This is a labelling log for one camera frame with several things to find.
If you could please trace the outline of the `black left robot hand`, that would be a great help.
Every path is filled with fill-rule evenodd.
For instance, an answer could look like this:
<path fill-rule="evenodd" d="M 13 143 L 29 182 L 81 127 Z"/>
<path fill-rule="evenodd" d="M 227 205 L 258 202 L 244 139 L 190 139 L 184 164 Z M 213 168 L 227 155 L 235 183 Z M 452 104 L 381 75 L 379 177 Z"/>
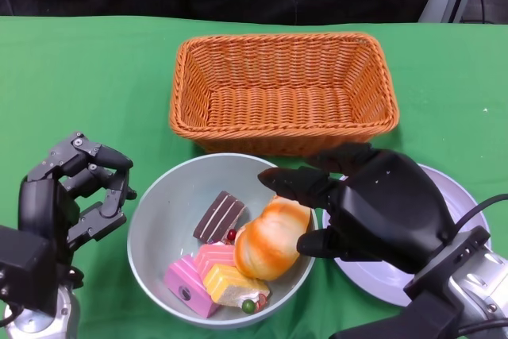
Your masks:
<path fill-rule="evenodd" d="M 130 158 L 76 132 L 49 150 L 21 182 L 18 228 L 48 240 L 56 261 L 70 264 L 75 251 L 126 222 Z"/>

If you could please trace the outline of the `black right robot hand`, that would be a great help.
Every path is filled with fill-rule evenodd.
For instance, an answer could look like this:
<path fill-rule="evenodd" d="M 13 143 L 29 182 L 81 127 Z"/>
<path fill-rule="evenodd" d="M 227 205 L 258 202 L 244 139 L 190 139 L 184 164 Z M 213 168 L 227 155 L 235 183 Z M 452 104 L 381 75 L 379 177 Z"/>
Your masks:
<path fill-rule="evenodd" d="M 327 227 L 298 239 L 303 256 L 385 261 L 416 274 L 457 234 L 421 167 L 369 143 L 341 144 L 308 157 L 304 167 L 271 168 L 258 179 L 278 196 L 328 212 Z"/>

